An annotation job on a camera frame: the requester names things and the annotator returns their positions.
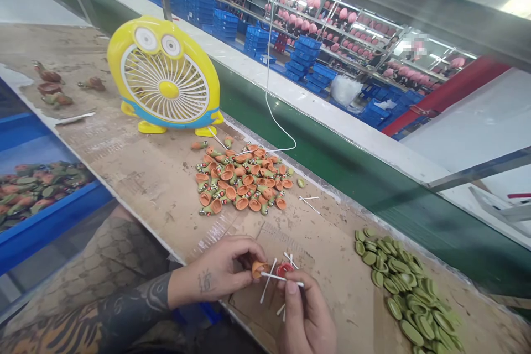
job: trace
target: metal rack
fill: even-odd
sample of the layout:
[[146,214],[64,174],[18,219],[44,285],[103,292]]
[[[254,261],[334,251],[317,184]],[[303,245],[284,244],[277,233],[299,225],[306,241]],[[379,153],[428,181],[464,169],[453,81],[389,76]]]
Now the metal rack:
[[[382,82],[385,82],[387,84],[390,84],[390,85],[393,85],[401,90],[407,90],[406,87],[404,87],[403,85],[399,84],[399,83],[396,83],[394,80],[391,80],[391,79],[388,79],[386,77],[383,77],[382,75],[380,75],[377,70],[381,67],[381,65],[386,62],[387,60],[390,60],[390,59],[393,59],[393,60],[396,60],[400,63],[402,63],[404,66],[408,66],[412,69],[415,69],[415,70],[418,70],[428,76],[430,76],[431,78],[433,79],[436,79],[440,82],[445,82],[448,80],[447,77],[445,76],[442,76],[440,74],[437,74],[437,73],[434,73],[433,72],[433,68],[435,68],[437,65],[439,65],[440,63],[444,63],[444,64],[449,64],[448,61],[446,61],[446,59],[454,54],[454,53],[459,53],[459,54],[462,54],[468,58],[473,58],[475,59],[476,57],[468,52],[465,52],[463,50],[460,50],[454,46],[449,46],[445,43],[442,43],[440,41],[437,41],[437,40],[434,40],[434,39],[429,39],[431,42],[433,43],[436,43],[437,45],[441,45],[445,48],[447,48],[447,50],[443,53],[443,55],[441,57],[439,57],[438,59],[434,60],[434,62],[432,62],[430,64],[430,66],[428,68],[424,68],[418,64],[415,64],[415,63],[412,63],[406,59],[402,59],[401,57],[399,56],[395,56],[393,55],[393,51],[395,50],[395,48],[397,47],[397,45],[403,40],[404,36],[406,33],[409,33],[411,31],[411,28],[410,27],[406,27],[406,26],[403,26],[403,25],[399,25],[397,23],[395,23],[394,21],[391,21],[389,19],[386,19],[384,17],[381,17],[380,15],[377,15],[369,10],[366,10],[366,9],[363,9],[363,8],[360,8],[360,7],[357,7],[357,6],[353,6],[351,4],[348,4],[348,3],[345,3],[343,2],[342,0],[321,0],[321,6],[319,7],[319,9],[316,11],[316,14],[315,14],[315,17],[311,16],[311,15],[308,15],[304,12],[301,12],[299,11],[297,8],[293,8],[293,7],[290,7],[286,4],[282,4],[280,3],[279,0],[266,0],[267,2],[270,2],[272,4],[272,10],[270,11],[270,15],[269,17],[267,15],[259,15],[257,14],[256,12],[253,12],[251,11],[250,9],[246,8],[245,6],[240,6],[239,4],[236,4],[234,3],[233,1],[231,0],[217,0],[221,3],[224,3],[224,4],[227,4],[228,6],[230,7],[233,7],[234,9],[237,9],[238,11],[246,14],[246,15],[249,15],[251,16],[252,18],[262,22],[262,23],[265,23],[265,24],[272,24],[273,22],[273,19],[274,19],[274,16],[275,15],[278,15],[278,11],[280,9],[285,9],[286,11],[290,12],[290,13],[293,13],[299,17],[302,17],[306,20],[308,20],[309,22],[312,22],[312,23],[315,23],[318,27],[320,27],[321,29],[321,32],[319,35],[316,36],[316,39],[318,41],[324,41],[324,40],[328,40],[326,38],[323,37],[323,34],[325,32],[335,32],[338,34],[338,41],[337,43],[339,44],[339,49],[341,49],[342,52],[344,53],[348,53],[350,56],[353,56],[355,57],[356,59],[359,59],[359,60],[367,60],[368,58],[359,54],[358,52],[356,51],[352,51],[346,47],[344,47],[342,45],[342,43],[345,41],[345,40],[349,40],[357,45],[362,45],[364,48],[366,48],[367,50],[371,51],[371,52],[374,52],[374,51],[378,51],[379,53],[381,53],[381,60],[380,62],[378,63],[378,65],[375,67],[375,69],[370,69],[370,68],[366,68],[356,62],[353,62],[351,60],[349,60],[348,58],[346,58],[345,56],[342,56],[342,55],[339,55],[335,52],[332,52],[330,51],[329,49],[325,48],[325,47],[321,47],[321,51],[323,51],[325,54],[331,56],[332,58],[340,61],[341,63],[344,63],[345,65],[349,65],[357,70],[359,70],[360,72],[362,73],[365,73],[365,74],[368,74],[368,75],[372,75],[374,76],[376,79],[382,81]],[[258,7],[259,9],[261,10],[264,10],[265,11],[265,7],[256,3],[255,1],[253,0],[244,0],[245,2],[248,2],[256,7]],[[326,1],[329,1],[330,2],[330,6],[329,8],[325,8],[324,7],[324,4]],[[296,1],[295,3],[295,7],[296,5],[301,2],[301,1]],[[365,41],[365,40],[362,40],[354,35],[351,35],[350,34],[350,31],[347,32],[343,29],[340,29],[336,26],[333,26],[332,23],[330,23],[328,20],[329,18],[332,18],[333,15],[335,15],[335,12],[336,10],[338,9],[338,7],[346,7],[354,12],[356,12],[358,14],[358,19],[359,19],[359,16],[363,15],[363,16],[366,16],[366,17],[369,17],[371,18],[372,20],[377,20],[383,24],[386,24],[390,27],[393,27],[395,28],[397,31],[394,35],[398,35],[399,36],[399,40],[393,45],[391,46],[390,48],[388,49],[383,49],[383,46],[378,43],[378,45],[376,44],[372,44],[370,41]],[[322,14],[323,10],[325,11],[328,11],[328,13],[322,18],[322,19],[319,19],[318,16]],[[382,32],[377,32],[376,30],[373,30],[374,28],[371,27],[371,26],[367,26],[359,21],[356,21],[352,24],[352,27],[353,28],[356,28],[356,29],[362,29],[362,30],[365,30],[365,31],[368,31],[368,34],[374,36],[374,37],[378,37],[378,40],[379,41],[383,41],[384,42],[384,45],[388,44],[389,43],[389,40],[391,38],[390,35],[388,34],[384,34]],[[296,35],[294,35],[293,33],[290,33],[288,32],[286,29],[282,28],[281,26],[278,26],[278,25],[275,25],[273,24],[273,29],[280,32],[280,33],[283,33],[293,39],[297,39],[298,37]]]

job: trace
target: green conveyor belt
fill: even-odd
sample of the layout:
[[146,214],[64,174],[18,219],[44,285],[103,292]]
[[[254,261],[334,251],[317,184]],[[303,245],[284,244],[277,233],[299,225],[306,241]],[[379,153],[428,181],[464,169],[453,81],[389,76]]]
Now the green conveyor belt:
[[[75,0],[62,0],[80,14]],[[137,13],[114,0],[92,0],[100,28],[112,32]],[[272,122],[264,92],[214,61],[221,109],[278,148],[291,140]],[[489,292],[531,298],[531,252],[276,100],[279,121],[297,140],[289,155]]]

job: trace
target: wall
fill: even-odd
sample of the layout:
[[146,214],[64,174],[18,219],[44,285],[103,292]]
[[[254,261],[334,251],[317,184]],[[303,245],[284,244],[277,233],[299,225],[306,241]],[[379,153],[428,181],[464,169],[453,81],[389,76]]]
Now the wall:
[[[531,145],[531,74],[510,69],[400,142],[451,172]],[[493,194],[531,192],[531,165],[483,179]]]

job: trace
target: red pillar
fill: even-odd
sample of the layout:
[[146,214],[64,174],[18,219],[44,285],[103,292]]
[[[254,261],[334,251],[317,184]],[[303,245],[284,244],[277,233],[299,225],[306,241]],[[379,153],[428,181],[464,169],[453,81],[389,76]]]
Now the red pillar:
[[[497,78],[511,67],[482,56],[473,61],[457,75],[452,76],[437,90],[426,96],[417,104],[417,109],[442,113],[446,108],[461,101],[486,83]],[[408,110],[393,123],[382,130],[382,133],[392,136],[405,126],[413,123],[420,115]]]

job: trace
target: yellow fan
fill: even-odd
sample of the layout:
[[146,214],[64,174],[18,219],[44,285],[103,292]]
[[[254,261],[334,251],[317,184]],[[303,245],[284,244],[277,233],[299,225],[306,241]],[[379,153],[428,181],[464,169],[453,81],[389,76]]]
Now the yellow fan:
[[144,16],[124,23],[107,49],[122,112],[142,133],[195,129],[212,137],[223,122],[220,81],[210,58],[173,22]]

